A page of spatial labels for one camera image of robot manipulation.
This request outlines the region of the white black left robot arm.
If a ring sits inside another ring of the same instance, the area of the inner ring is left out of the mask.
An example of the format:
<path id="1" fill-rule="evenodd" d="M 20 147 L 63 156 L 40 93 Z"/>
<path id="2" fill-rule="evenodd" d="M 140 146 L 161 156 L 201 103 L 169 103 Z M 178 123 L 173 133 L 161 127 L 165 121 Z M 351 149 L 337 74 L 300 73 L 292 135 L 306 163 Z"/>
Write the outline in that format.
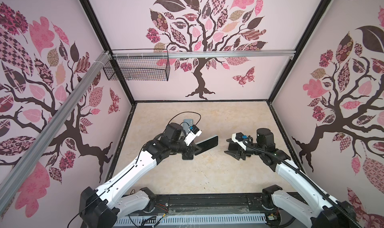
<path id="1" fill-rule="evenodd" d="M 142 188 L 132 195 L 126 192 L 147 172 L 154 169 L 170 154 L 182 154 L 193 159 L 201 148 L 194 143 L 202 131 L 195 125 L 185 132 L 183 127 L 170 123 L 165 130 L 146 142 L 138 156 L 113 178 L 96 189 L 87 187 L 81 193 L 79 216 L 89 228 L 112 228 L 117 220 L 136 211 L 152 210 L 156 195 Z"/>

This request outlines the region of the light green phone case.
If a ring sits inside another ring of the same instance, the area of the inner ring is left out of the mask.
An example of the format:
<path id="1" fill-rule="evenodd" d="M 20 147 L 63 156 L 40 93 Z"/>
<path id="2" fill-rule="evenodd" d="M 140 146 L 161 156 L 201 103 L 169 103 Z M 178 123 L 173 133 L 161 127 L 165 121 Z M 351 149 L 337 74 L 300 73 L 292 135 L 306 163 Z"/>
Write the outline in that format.
<path id="1" fill-rule="evenodd" d="M 184 119 L 182 125 L 185 127 L 191 127 L 194 124 L 193 119 Z"/>

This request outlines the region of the phone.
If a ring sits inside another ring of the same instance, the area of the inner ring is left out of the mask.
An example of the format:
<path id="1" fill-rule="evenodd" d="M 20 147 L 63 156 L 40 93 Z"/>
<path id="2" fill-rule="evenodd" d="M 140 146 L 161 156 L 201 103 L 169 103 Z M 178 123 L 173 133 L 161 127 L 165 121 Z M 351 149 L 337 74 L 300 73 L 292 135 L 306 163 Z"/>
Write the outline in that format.
<path id="1" fill-rule="evenodd" d="M 204 141 L 200 141 L 196 144 L 197 151 L 195 152 L 195 156 L 200 155 L 212 148 L 215 148 L 219 144 L 219 136 L 213 136 L 209 139 L 206 139 Z"/>

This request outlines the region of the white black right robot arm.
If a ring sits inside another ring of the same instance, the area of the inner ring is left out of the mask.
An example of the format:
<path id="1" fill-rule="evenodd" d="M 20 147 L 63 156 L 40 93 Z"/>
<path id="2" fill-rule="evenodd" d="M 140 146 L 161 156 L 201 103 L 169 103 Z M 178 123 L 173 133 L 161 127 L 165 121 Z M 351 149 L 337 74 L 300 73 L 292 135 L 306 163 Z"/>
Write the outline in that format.
<path id="1" fill-rule="evenodd" d="M 274 134 L 270 129 L 257 129 L 253 138 L 243 133 L 232 134 L 227 155 L 236 160 L 259 156 L 273 172 L 287 181 L 301 196 L 301 200 L 289 195 L 278 185 L 263 189 L 262 204 L 267 210 L 280 208 L 300 221 L 307 228 L 358 228 L 353 206 L 340 202 L 313 182 L 291 158 L 277 149 Z"/>

